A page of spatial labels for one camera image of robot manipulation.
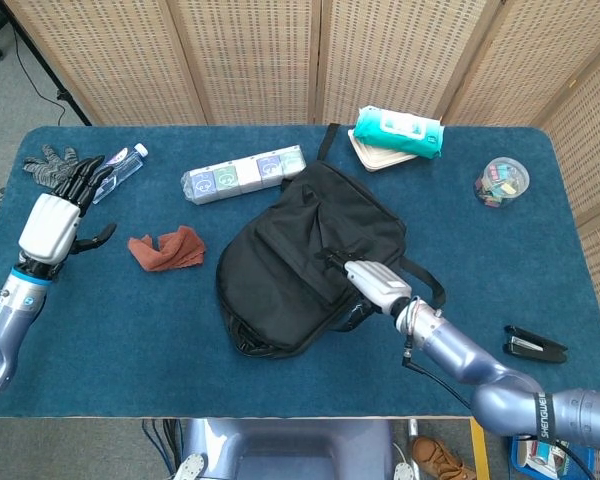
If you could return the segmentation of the black stapler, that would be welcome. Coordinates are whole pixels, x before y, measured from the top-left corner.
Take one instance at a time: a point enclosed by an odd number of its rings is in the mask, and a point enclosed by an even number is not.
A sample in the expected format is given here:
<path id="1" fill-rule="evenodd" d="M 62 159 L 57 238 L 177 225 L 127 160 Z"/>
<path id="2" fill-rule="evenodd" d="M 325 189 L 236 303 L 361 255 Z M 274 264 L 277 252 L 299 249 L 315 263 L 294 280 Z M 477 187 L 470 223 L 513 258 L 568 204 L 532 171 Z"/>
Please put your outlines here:
<path id="1" fill-rule="evenodd" d="M 568 348 L 560 343 L 520 327 L 504 327 L 508 335 L 503 351 L 511 356 L 544 363 L 562 364 L 567 361 Z"/>

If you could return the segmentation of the brown leather shoe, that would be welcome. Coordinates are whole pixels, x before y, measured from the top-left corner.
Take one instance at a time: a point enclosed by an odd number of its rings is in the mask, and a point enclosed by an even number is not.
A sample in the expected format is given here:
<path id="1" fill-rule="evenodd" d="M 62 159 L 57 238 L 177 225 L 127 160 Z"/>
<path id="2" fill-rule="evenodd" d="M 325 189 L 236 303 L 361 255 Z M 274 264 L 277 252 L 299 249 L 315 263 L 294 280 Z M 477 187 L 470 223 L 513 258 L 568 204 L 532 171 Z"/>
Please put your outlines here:
<path id="1" fill-rule="evenodd" d="M 411 453 L 419 468 L 436 480 L 477 480 L 476 472 L 436 439 L 417 436 Z"/>

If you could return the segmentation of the wrapped row of tissue boxes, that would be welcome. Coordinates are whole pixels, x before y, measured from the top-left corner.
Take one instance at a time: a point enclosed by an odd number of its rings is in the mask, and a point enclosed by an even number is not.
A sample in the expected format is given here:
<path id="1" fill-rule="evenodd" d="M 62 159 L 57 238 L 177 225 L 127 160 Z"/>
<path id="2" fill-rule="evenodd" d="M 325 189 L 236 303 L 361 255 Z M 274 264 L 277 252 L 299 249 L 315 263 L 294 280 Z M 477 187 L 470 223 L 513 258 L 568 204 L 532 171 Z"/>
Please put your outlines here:
<path id="1" fill-rule="evenodd" d="M 185 198 L 195 205 L 281 186 L 306 167 L 299 145 L 189 170 L 181 177 Z"/>

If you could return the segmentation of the blue bin with clutter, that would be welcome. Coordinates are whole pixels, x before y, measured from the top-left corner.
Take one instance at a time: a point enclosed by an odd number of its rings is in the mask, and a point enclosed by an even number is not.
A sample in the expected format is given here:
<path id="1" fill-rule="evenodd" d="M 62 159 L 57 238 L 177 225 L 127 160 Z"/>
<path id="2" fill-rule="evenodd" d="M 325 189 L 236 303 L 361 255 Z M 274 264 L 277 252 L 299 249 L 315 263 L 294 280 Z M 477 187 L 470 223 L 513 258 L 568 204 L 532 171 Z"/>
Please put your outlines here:
<path id="1" fill-rule="evenodd" d="M 590 480 L 589 473 L 595 470 L 595 451 L 568 442 L 564 445 L 571 454 L 537 440 L 514 437 L 510 446 L 512 466 L 533 480 Z"/>

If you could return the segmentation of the clear jar of coloured clips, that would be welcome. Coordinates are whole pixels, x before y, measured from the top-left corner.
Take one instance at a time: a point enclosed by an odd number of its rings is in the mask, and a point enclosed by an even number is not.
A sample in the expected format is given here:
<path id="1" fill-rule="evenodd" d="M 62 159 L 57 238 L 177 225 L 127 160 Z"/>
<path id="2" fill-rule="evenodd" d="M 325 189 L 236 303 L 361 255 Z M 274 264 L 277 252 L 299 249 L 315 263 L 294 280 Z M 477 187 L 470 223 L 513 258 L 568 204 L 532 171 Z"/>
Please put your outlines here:
<path id="1" fill-rule="evenodd" d="M 530 177 L 524 165 L 513 158 L 496 157 L 474 183 L 474 195 L 485 206 L 504 207 L 529 187 Z"/>

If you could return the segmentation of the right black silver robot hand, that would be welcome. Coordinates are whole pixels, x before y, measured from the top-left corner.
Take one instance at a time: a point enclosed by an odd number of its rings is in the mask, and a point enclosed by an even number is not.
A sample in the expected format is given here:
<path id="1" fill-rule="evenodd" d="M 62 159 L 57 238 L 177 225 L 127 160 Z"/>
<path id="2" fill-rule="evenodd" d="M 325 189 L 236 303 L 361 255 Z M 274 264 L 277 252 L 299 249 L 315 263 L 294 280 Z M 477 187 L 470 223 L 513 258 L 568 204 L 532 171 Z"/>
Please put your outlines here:
<path id="1" fill-rule="evenodd" d="M 411 300 L 412 288 L 381 262 L 356 259 L 352 254 L 325 248 L 316 254 L 328 267 L 341 271 L 347 280 L 385 315 L 396 316 Z"/>

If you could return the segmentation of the grey striped work glove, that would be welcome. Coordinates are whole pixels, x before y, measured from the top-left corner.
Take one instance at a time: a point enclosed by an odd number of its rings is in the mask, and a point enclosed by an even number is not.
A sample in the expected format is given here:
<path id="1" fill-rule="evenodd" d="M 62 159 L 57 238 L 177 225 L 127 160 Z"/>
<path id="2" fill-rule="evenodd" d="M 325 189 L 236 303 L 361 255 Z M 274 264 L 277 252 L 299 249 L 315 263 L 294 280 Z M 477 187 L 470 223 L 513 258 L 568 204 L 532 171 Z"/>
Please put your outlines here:
<path id="1" fill-rule="evenodd" d="M 48 144 L 42 146 L 42 153 L 42 158 L 26 157 L 23 170 L 30 173 L 38 185 L 51 189 L 67 180 L 79 163 L 76 150 L 70 146 L 64 149 L 63 157 Z"/>

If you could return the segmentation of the black stand leg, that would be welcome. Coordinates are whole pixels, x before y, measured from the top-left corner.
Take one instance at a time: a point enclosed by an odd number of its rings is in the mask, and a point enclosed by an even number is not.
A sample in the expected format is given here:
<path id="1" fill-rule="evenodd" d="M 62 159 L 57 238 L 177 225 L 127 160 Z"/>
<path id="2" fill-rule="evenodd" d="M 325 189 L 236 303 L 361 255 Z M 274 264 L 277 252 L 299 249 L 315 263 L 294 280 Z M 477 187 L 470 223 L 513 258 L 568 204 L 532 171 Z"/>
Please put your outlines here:
<path id="1" fill-rule="evenodd" d="M 74 99 L 73 95 L 66 88 L 66 86 L 64 85 L 64 83 L 62 82 L 60 77 L 55 73 L 52 66 L 49 64 L 47 59 L 41 53 L 41 51 L 36 46 L 36 44 L 33 42 L 33 40 L 30 38 L 30 36 L 27 34 L 25 29 L 15 19 L 11 19 L 10 23 L 12 25 L 14 34 L 17 35 L 19 37 L 19 39 L 27 46 L 27 48 L 30 50 L 31 54 L 34 56 L 34 58 L 36 59 L 38 64 L 41 66 L 41 68 L 45 71 L 47 76 L 50 78 L 50 80 L 55 85 L 56 92 L 57 92 L 57 95 L 56 95 L 57 99 L 60 102 L 64 102 L 65 104 L 70 106 L 71 109 L 76 114 L 76 116 L 82 121 L 82 123 L 85 126 L 92 126 L 92 122 L 89 119 L 89 117 L 87 116 L 87 114 L 83 111 L 83 109 L 80 107 L 78 102 Z"/>

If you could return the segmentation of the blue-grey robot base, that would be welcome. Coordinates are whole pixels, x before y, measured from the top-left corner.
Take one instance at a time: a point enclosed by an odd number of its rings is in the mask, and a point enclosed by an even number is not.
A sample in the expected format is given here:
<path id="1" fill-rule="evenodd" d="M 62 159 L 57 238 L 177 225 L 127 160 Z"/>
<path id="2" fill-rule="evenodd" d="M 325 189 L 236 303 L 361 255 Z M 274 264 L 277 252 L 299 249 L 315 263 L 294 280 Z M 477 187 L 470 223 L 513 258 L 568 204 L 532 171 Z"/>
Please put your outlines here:
<path id="1" fill-rule="evenodd" d="M 200 480 L 392 480 L 391 427 L 379 418 L 192 418 L 182 461 L 205 454 Z"/>

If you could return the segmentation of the woven rattan folding screen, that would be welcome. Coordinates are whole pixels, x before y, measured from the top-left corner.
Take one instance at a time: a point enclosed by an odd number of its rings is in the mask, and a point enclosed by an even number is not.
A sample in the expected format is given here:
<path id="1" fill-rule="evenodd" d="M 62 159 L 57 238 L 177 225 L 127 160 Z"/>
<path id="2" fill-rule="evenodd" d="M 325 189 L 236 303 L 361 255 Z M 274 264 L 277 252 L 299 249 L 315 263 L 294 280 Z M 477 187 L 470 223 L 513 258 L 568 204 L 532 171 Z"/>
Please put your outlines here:
<path id="1" fill-rule="evenodd" d="M 100 125 L 544 130 L 600 305 L 600 0 L 3 1 Z"/>

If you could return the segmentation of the clear plastic water bottle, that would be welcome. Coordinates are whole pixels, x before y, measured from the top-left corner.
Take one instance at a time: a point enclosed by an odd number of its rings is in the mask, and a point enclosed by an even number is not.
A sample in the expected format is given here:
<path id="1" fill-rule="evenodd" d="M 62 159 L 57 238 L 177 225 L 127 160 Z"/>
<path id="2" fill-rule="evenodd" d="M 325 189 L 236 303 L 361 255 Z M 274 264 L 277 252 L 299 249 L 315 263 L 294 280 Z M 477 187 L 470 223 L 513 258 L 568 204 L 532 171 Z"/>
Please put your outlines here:
<path id="1" fill-rule="evenodd" d="M 133 147 L 125 147 L 109 160 L 98 167 L 97 172 L 112 167 L 113 170 L 102 181 L 97 189 L 93 203 L 99 203 L 112 193 L 121 183 L 138 171 L 144 164 L 143 159 L 148 155 L 147 148 L 137 143 Z"/>

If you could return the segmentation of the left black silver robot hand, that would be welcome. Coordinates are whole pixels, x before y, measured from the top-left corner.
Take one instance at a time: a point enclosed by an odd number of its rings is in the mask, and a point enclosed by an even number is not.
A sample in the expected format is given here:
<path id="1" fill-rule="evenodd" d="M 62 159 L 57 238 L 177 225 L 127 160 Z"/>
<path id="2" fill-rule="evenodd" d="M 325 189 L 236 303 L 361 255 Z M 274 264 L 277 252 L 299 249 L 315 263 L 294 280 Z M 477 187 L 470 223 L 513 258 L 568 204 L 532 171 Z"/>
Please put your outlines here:
<path id="1" fill-rule="evenodd" d="M 51 192 L 36 200 L 18 240 L 21 262 L 55 266 L 67 256 L 104 245 L 117 225 L 110 223 L 94 237 L 79 239 L 77 230 L 97 189 L 113 171 L 102 155 L 79 161 Z"/>

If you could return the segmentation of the teal wet wipes pack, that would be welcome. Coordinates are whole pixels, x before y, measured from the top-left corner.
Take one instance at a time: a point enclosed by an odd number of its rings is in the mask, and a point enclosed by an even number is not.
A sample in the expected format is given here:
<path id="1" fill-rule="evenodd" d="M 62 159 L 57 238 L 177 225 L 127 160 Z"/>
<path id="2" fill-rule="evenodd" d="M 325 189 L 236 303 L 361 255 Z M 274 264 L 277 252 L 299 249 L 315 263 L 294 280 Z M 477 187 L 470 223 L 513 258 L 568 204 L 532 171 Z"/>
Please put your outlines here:
<path id="1" fill-rule="evenodd" d="M 375 106 L 359 110 L 354 137 L 363 144 L 427 159 L 441 154 L 444 126 L 439 120 Z"/>

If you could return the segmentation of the black fabric backpack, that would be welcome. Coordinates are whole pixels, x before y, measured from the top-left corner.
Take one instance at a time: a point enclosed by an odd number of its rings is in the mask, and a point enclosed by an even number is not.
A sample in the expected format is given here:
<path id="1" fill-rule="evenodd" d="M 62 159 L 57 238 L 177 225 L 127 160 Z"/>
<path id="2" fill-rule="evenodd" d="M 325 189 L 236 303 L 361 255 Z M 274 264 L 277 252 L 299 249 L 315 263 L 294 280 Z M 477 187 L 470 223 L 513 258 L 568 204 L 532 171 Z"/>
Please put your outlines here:
<path id="1" fill-rule="evenodd" d="M 283 358 L 322 333 L 351 331 L 373 312 L 346 279 L 349 260 L 378 261 L 427 285 L 432 303 L 444 287 L 407 259 L 406 226 L 369 189 L 330 165 L 339 130 L 330 124 L 316 161 L 283 183 L 278 201 L 228 244 L 216 268 L 216 290 L 234 346 L 250 357 Z"/>

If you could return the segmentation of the rust brown cloth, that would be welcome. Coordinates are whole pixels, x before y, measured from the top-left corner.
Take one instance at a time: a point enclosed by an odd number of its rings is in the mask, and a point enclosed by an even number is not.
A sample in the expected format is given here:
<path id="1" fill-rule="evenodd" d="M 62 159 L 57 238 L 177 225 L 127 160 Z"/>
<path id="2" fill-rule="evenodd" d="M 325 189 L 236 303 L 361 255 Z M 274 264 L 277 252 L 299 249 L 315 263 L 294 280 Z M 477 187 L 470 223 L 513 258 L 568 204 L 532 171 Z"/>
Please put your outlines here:
<path id="1" fill-rule="evenodd" d="M 180 226 L 176 231 L 160 235 L 158 247 L 149 235 L 130 238 L 127 247 L 143 270 L 161 272 L 201 265 L 206 246 L 194 229 Z"/>

